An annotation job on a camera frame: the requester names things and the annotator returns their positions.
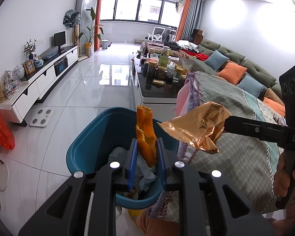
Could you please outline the pink sweater forearm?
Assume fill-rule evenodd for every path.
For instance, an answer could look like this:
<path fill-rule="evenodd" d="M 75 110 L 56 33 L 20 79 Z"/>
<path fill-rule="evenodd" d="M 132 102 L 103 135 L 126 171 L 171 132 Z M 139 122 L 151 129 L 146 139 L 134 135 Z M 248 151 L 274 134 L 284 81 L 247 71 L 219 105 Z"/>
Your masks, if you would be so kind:
<path fill-rule="evenodd" d="M 267 221 L 272 225 L 272 227 L 276 231 L 276 235 L 283 235 L 295 221 L 295 200 L 287 208 L 286 219 L 275 220 L 270 218 L 267 219 Z"/>

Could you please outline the person's right hand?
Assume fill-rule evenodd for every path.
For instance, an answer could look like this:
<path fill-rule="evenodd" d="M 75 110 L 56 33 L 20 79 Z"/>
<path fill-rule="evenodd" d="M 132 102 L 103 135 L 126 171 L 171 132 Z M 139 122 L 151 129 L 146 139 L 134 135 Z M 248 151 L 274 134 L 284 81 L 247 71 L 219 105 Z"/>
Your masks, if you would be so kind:
<path fill-rule="evenodd" d="M 285 197 L 290 185 L 290 176 L 285 171 L 285 159 L 281 154 L 277 164 L 277 171 L 274 175 L 274 194 L 276 197 Z"/>

